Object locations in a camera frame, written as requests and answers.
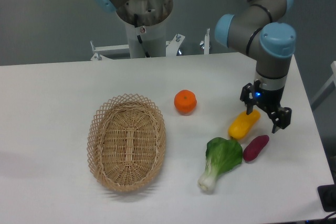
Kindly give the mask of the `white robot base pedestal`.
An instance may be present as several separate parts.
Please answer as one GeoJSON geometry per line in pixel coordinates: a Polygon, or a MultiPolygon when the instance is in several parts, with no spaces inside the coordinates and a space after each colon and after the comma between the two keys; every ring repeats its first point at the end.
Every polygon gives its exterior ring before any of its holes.
{"type": "Polygon", "coordinates": [[[103,60],[107,55],[116,59],[128,53],[130,58],[153,58],[180,56],[180,46],[185,36],[177,33],[172,40],[166,40],[173,0],[129,0],[116,8],[110,0],[95,0],[107,13],[116,13],[125,26],[126,45],[96,47],[90,42],[92,60],[103,60]]]}

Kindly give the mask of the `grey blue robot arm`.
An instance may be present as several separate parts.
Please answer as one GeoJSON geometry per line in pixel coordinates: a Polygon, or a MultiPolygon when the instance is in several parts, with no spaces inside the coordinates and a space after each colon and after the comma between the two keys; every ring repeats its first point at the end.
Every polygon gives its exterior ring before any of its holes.
{"type": "MultiPolygon", "coordinates": [[[[107,13],[116,13],[127,29],[131,58],[165,57],[176,50],[166,43],[165,25],[173,9],[172,0],[95,0],[107,13]]],[[[293,0],[246,0],[240,15],[222,16],[214,30],[215,40],[256,61],[254,82],[240,95],[251,113],[254,106],[267,113],[273,132],[285,129],[291,109],[280,104],[291,57],[296,48],[296,32],[280,23],[293,0]]]]}

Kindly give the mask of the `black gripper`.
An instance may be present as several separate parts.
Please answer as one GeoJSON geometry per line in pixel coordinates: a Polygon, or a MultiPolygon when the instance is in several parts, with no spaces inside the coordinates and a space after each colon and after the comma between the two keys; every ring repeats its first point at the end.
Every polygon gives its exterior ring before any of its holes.
{"type": "Polygon", "coordinates": [[[271,131],[273,134],[279,129],[284,130],[291,123],[292,109],[280,106],[285,83],[286,77],[280,79],[256,77],[254,83],[246,84],[240,94],[247,115],[252,113],[255,105],[266,110],[273,123],[271,131]]]}

